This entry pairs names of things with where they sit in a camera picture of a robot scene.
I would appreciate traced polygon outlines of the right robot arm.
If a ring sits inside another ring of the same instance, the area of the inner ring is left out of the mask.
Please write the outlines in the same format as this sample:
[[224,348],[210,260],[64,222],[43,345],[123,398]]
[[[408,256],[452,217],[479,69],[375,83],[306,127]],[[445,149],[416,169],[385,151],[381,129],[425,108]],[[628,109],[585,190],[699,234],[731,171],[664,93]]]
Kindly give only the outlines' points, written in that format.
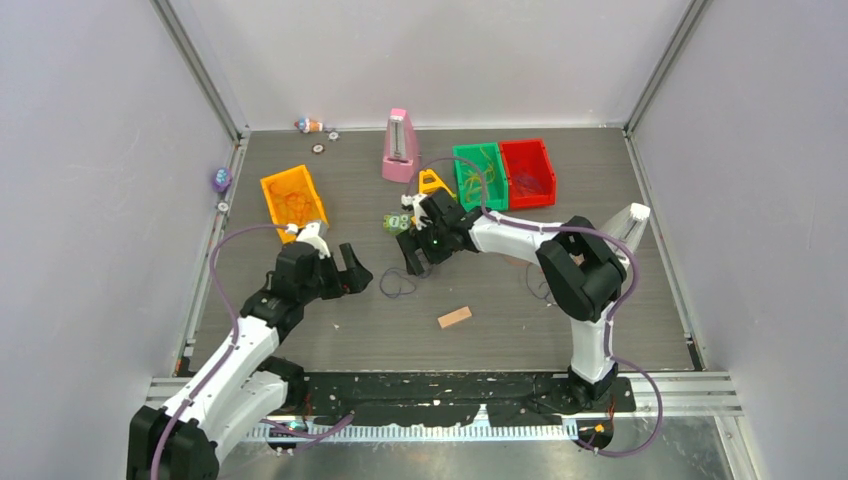
[[414,224],[397,235],[406,270],[421,275],[461,251],[498,254],[541,268],[556,305],[571,321],[573,350],[568,369],[571,397],[596,410],[611,395],[618,364],[608,324],[627,279],[618,239],[584,217],[566,223],[524,221],[477,206],[466,210],[444,189],[404,195]]

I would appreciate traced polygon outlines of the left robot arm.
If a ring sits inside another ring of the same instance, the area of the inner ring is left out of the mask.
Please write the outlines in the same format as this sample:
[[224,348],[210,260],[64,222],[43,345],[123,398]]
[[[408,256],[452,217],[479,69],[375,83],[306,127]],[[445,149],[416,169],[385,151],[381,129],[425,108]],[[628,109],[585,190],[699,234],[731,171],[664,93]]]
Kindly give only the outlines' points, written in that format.
[[283,245],[264,285],[244,303],[236,325],[203,367],[161,406],[141,407],[129,426],[129,479],[215,479],[234,446],[274,410],[298,412],[304,370],[275,350],[314,300],[363,292],[372,273],[351,244],[332,253],[314,241]]

